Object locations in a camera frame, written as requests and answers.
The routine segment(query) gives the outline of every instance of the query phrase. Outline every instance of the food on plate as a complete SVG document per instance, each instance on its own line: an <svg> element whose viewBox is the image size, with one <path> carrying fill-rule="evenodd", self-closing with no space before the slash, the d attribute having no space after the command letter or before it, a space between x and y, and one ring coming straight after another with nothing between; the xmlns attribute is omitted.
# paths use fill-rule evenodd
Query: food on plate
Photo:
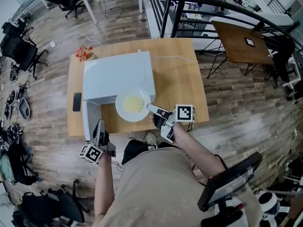
<svg viewBox="0 0 303 227"><path fill-rule="evenodd" d="M143 105L143 99L137 96L127 96L123 101L123 108L128 113L140 113Z"/></svg>

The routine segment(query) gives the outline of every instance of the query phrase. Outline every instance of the red flowers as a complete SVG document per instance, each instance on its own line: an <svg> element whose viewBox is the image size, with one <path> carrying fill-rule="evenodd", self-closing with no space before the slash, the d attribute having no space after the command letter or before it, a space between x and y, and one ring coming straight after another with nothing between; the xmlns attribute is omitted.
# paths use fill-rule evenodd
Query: red flowers
<svg viewBox="0 0 303 227"><path fill-rule="evenodd" d="M93 54L91 51L93 50L93 47L86 48L84 45L81 46L79 49L76 51L76 57L80 59L80 61L85 61L88 58L91 57Z"/></svg>

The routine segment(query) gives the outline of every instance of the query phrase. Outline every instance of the office chair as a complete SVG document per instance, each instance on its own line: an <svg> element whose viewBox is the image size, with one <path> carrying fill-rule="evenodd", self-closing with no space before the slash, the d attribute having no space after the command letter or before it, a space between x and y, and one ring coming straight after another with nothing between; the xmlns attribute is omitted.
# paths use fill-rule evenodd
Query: office chair
<svg viewBox="0 0 303 227"><path fill-rule="evenodd" d="M25 42L20 36L13 35L9 39L4 37L4 40L5 47L1 47L2 55L14 59L23 71L31 72L31 68L33 68L33 77L37 80L35 76L36 65L39 63L48 66L47 63L39 61L43 53L48 51L43 50L38 54L38 48L29 42Z"/></svg>
<svg viewBox="0 0 303 227"><path fill-rule="evenodd" d="M294 52L295 44L291 38L281 37L279 40L280 43L276 44L277 53L273 55L274 66L270 68L270 75L265 78L265 81L269 80L271 77L274 79L274 88L277 88L278 77L280 77L284 82L288 83L290 81L289 74L296 74L294 69L287 71L285 67L289 58Z"/></svg>
<svg viewBox="0 0 303 227"><path fill-rule="evenodd" d="M73 221L84 223L84 209L78 199L75 197L75 184L78 180L73 182L73 193L64 192L59 189L53 191L48 190L46 195L35 196L32 192L26 192L22 197L22 203L18 205L21 216L38 226L51 223L54 218L64 216L70 221L67 225L71 226Z"/></svg>
<svg viewBox="0 0 303 227"><path fill-rule="evenodd" d="M83 5L83 1L80 0L46 0L46 1L58 4L59 8L62 11L69 11L65 15L65 18L67 18L67 16L72 12L75 12L74 17L77 18L78 17L77 9L85 7L85 5Z"/></svg>
<svg viewBox="0 0 303 227"><path fill-rule="evenodd" d="M21 38L23 38L30 29L33 29L33 27L25 29L26 26L27 26L26 21L21 22L18 20L18 26L14 26L9 22L5 22L2 25L2 29L5 35L19 35ZM28 37L28 41L32 43L34 46L36 46L36 44L29 37Z"/></svg>

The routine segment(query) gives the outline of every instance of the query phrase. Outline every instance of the smartphone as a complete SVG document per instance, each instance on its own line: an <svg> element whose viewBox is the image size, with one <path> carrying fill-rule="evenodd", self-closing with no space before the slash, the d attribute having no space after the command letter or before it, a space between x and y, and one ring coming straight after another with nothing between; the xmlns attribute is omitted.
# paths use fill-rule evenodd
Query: smartphone
<svg viewBox="0 0 303 227"><path fill-rule="evenodd" d="M74 112L79 112L81 110L81 93L74 93L72 110Z"/></svg>

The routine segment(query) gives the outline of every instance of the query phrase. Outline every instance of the white plate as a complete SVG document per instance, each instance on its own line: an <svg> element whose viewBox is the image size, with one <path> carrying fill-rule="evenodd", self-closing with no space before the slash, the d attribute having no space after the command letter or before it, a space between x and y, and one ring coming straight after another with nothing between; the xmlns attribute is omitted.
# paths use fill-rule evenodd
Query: white plate
<svg viewBox="0 0 303 227"><path fill-rule="evenodd" d="M142 107L142 110L141 112L139 113L135 113L135 112L127 112L125 111L124 109L124 100L127 98L127 97L130 97L130 96L135 96L135 97L140 97L143 99L144 101L144 105ZM120 94L117 95L117 98L116 98L116 110L118 112L118 114L123 118L125 119L126 121L129 121L129 122L138 122L142 119L144 119L148 113L150 112L147 108L146 108L146 105L147 104L150 104L151 103L151 97L148 95L147 92L145 92L144 90L142 89L130 89L130 90L127 90L127 91L124 91Z"/></svg>

